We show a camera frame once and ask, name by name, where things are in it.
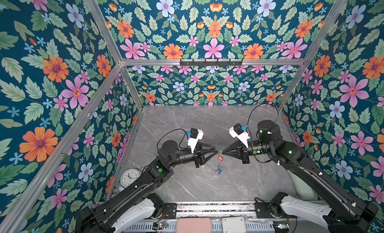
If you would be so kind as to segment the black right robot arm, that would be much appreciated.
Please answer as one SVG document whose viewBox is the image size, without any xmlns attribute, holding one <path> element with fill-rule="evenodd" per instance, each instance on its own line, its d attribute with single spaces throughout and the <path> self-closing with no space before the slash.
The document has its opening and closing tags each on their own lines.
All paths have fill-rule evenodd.
<svg viewBox="0 0 384 233">
<path fill-rule="evenodd" d="M 251 138 L 247 128 L 236 124 L 229 129 L 229 134 L 237 141 L 225 148 L 223 155 L 249 164 L 251 155 L 266 154 L 272 162 L 304 181 L 326 202 L 318 205 L 279 192 L 270 201 L 273 216 L 284 212 L 315 223 L 331 233 L 368 232 L 379 210 L 374 203 L 364 202 L 343 189 L 317 167 L 300 146 L 283 140 L 280 127 L 273 121 L 258 123 L 256 140 Z"/>
</svg>

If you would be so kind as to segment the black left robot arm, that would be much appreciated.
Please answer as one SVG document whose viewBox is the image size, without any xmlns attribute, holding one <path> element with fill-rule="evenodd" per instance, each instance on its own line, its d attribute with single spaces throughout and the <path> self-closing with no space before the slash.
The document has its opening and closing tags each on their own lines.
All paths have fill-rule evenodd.
<svg viewBox="0 0 384 233">
<path fill-rule="evenodd" d="M 173 167 L 189 162 L 200 167 L 217 153 L 215 146 L 206 143 L 198 143 L 192 150 L 191 147 L 180 149 L 173 140 L 164 142 L 158 156 L 144 168 L 138 179 L 98 207 L 81 210 L 74 231 L 121 233 L 141 220 L 158 217 L 163 212 L 164 202 L 154 190 L 174 174 Z"/>
</svg>

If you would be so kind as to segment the white box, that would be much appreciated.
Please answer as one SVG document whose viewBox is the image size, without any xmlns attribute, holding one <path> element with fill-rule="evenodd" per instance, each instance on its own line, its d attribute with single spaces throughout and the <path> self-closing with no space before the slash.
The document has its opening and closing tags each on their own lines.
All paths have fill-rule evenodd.
<svg viewBox="0 0 384 233">
<path fill-rule="evenodd" d="M 243 217 L 222 218 L 223 233 L 246 233 L 246 223 Z"/>
</svg>

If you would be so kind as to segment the pink box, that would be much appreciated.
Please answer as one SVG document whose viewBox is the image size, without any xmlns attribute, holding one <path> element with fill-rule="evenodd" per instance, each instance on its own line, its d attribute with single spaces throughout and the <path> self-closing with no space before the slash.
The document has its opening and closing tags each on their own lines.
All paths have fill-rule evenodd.
<svg viewBox="0 0 384 233">
<path fill-rule="evenodd" d="M 211 233 L 210 218 L 182 218 L 178 219 L 176 233 Z"/>
</svg>

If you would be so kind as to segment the green circuit board right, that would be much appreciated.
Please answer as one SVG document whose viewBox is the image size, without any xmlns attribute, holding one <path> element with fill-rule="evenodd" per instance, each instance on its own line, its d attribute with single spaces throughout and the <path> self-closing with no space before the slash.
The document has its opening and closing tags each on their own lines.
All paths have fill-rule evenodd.
<svg viewBox="0 0 384 233">
<path fill-rule="evenodd" d="M 273 225 L 275 233 L 289 233 L 289 224 L 277 223 Z"/>
</svg>

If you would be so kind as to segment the green circuit board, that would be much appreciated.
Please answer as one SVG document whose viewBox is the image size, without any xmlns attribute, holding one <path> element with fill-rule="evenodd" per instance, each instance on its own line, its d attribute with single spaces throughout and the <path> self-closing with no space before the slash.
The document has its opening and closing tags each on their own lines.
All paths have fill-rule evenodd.
<svg viewBox="0 0 384 233">
<path fill-rule="evenodd" d="M 153 227 L 152 227 L 152 230 L 154 231 L 163 231 L 163 230 L 166 230 L 168 228 L 168 224 L 167 223 L 153 223 Z"/>
<path fill-rule="evenodd" d="M 277 223 L 273 225 L 275 233 L 289 233 L 289 224 Z"/>
</svg>

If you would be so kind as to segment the white analog alarm clock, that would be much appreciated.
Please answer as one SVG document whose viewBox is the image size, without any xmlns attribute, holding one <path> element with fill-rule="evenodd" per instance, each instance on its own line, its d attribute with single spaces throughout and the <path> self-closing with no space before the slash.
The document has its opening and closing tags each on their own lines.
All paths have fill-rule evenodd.
<svg viewBox="0 0 384 233">
<path fill-rule="evenodd" d="M 135 182 L 141 176 L 141 172 L 138 169 L 128 169 L 126 170 L 120 179 L 120 185 L 124 189 L 130 186 L 133 182 Z"/>
</svg>

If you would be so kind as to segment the green circuit board left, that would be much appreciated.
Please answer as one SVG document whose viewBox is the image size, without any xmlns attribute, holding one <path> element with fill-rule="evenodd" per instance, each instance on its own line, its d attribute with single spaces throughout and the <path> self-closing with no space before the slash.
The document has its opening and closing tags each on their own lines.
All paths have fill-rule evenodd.
<svg viewBox="0 0 384 233">
<path fill-rule="evenodd" d="M 152 227 L 152 230 L 154 231 L 163 231 L 163 230 L 166 230 L 168 228 L 168 224 L 167 223 L 153 223 L 153 227 Z"/>
</svg>

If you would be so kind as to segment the aluminium front rail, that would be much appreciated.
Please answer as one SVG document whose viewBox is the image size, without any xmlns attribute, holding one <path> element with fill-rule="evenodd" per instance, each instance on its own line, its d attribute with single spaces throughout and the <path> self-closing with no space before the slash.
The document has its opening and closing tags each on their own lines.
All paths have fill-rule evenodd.
<svg viewBox="0 0 384 233">
<path fill-rule="evenodd" d="M 178 204 L 176 218 L 187 217 L 234 217 L 242 216 L 248 219 L 258 219 L 255 212 L 257 201 L 233 201 L 233 202 L 175 202 Z M 160 204 L 155 204 L 155 216 Z M 288 197 L 288 201 L 281 207 L 287 215 L 297 216 L 305 220 L 321 219 L 323 215 L 331 212 L 331 207 L 323 202 L 301 201 Z"/>
</svg>

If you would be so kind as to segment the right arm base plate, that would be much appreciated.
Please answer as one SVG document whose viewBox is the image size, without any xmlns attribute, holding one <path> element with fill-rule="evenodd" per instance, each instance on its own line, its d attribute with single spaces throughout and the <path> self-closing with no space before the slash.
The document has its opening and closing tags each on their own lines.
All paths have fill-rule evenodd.
<svg viewBox="0 0 384 233">
<path fill-rule="evenodd" d="M 277 204 L 264 202 L 255 202 L 255 212 L 258 219 L 295 219 L 295 216 L 287 215 L 283 209 Z"/>
</svg>

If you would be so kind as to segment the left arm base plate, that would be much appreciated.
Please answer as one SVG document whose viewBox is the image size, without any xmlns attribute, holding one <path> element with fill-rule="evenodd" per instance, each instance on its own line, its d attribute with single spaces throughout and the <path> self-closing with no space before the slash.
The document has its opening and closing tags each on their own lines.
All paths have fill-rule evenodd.
<svg viewBox="0 0 384 233">
<path fill-rule="evenodd" d="M 176 219 L 178 204 L 165 203 L 157 208 L 155 219 Z"/>
</svg>

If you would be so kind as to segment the black wall hook rail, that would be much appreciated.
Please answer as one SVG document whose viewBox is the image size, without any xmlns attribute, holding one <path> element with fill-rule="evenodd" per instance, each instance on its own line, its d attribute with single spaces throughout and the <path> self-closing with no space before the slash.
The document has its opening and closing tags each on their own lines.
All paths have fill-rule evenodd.
<svg viewBox="0 0 384 233">
<path fill-rule="evenodd" d="M 206 66 L 219 66 L 219 67 L 227 67 L 227 66 L 242 66 L 243 60 L 233 60 L 233 59 L 188 59 L 188 60 L 180 60 L 181 66 L 198 66 L 198 67 L 206 67 Z"/>
</svg>

